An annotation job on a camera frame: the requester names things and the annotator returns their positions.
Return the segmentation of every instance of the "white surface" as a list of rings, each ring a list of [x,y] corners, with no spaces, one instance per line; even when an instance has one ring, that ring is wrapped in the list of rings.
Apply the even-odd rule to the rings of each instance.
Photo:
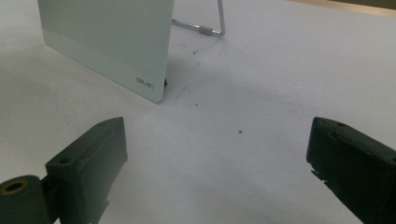
[[[48,46],[161,101],[174,0],[38,0],[38,7]]]
[[[155,105],[46,47],[34,1],[0,1],[0,180],[43,177],[92,125],[123,116],[130,159],[101,223],[360,223],[305,152],[314,116],[396,148],[396,19],[224,6],[224,39],[172,29]],[[175,18],[215,24],[216,1],[176,1]]]

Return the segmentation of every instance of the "black plastic housing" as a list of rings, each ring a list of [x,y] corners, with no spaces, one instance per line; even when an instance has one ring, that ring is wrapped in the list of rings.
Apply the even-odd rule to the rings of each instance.
[[[363,223],[396,223],[396,152],[335,120],[315,118],[306,159]]]

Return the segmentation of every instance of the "metal wire leg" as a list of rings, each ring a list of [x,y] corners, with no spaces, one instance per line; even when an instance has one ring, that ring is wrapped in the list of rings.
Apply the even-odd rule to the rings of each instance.
[[[224,21],[224,10],[222,0],[218,0],[219,3],[219,16],[220,16],[220,27],[221,31],[215,31],[213,28],[203,26],[203,25],[194,25],[184,21],[172,20],[172,24],[178,27],[182,27],[188,30],[192,30],[200,33],[201,35],[210,35],[215,37],[222,37],[225,35],[225,21]]]

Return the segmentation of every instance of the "white table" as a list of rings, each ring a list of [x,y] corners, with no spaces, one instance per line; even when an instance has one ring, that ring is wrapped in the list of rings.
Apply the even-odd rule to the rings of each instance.
[[[155,105],[46,47],[35,1],[0,0],[0,181],[44,177],[92,125],[123,116],[129,161],[101,223],[360,223],[305,153],[315,116],[396,148],[396,19],[283,0],[224,6],[223,39],[172,28]],[[216,10],[178,0],[175,18],[212,25]]]

